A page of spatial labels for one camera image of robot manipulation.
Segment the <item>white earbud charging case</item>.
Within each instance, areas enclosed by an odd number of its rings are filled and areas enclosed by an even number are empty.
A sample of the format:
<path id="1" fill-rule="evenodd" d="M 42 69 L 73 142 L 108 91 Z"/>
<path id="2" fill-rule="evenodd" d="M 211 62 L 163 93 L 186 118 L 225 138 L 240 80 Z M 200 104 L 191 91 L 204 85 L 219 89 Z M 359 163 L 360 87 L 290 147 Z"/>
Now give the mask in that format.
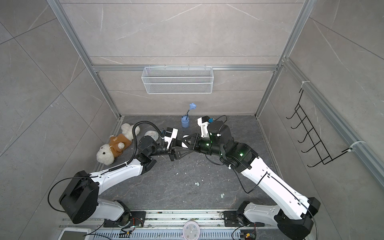
<path id="1" fill-rule="evenodd" d="M 189 146 L 190 146 L 190 143 L 188 142 L 188 137 L 189 137 L 189 135 L 185 135 L 185 136 L 183 136 L 183 138 L 182 138 L 182 140 L 183 140 L 183 142 L 184 142 L 184 144 L 185 144 L 185 146 L 183 147 L 183 148 L 189 148 Z"/>

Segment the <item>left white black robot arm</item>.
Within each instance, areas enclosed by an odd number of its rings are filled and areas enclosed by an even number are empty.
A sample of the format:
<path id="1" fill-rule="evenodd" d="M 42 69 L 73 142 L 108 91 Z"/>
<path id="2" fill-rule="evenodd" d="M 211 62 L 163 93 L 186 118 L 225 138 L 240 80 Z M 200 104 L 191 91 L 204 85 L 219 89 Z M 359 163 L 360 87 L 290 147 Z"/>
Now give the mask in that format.
<path id="1" fill-rule="evenodd" d="M 132 161 L 91 174 L 85 171 L 76 173 L 60 196 L 59 203 L 74 224 L 96 218 L 125 227 L 131 221 L 130 209 L 121 201 L 103 200 L 99 196 L 127 179 L 148 172 L 156 163 L 153 156 L 169 155 L 171 160 L 175 160 L 191 152 L 185 141 L 171 138 L 157 143 L 152 137 L 144 136 L 137 144 L 137 155 Z"/>

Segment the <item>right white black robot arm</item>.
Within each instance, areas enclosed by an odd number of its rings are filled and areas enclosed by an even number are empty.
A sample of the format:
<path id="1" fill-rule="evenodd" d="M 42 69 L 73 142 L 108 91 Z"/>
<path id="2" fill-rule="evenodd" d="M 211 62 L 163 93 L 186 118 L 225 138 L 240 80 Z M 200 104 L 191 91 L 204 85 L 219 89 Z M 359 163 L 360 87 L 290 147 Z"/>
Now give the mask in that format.
<path id="1" fill-rule="evenodd" d="M 274 206 L 266 206 L 244 201 L 237 210 L 242 226 L 276 226 L 291 240 L 303 240 L 317 227 L 314 216 L 321 204 L 316 198 L 295 191 L 249 145 L 236 142 L 225 122 L 206 122 L 200 127 L 200 134 L 184 136 L 176 146 L 219 157 L 223 165 L 251 180 L 275 202 Z"/>

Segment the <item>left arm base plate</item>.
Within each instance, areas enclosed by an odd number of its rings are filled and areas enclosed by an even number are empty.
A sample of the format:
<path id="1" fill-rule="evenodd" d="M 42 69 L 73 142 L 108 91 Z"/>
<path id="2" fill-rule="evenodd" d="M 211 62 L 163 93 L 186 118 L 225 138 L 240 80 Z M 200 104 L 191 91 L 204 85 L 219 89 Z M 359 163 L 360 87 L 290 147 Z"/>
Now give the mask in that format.
<path id="1" fill-rule="evenodd" d="M 143 227 L 146 220 L 146 211 L 132 211 L 129 214 L 124 213 L 117 221 L 105 220 L 104 228 L 129 228 Z"/>

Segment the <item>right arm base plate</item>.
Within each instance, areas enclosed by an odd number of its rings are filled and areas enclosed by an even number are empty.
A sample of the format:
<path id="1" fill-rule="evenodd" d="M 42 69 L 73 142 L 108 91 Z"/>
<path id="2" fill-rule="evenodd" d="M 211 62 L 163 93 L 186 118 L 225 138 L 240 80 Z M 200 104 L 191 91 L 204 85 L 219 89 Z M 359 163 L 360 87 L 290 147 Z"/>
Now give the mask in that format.
<path id="1" fill-rule="evenodd" d="M 221 215 L 222 220 L 226 227 L 239 227 L 239 226 L 254 226 L 254 227 L 264 227 L 264 223 L 259 222 L 250 222 L 243 215 L 237 214 L 236 211 L 224 211 Z"/>

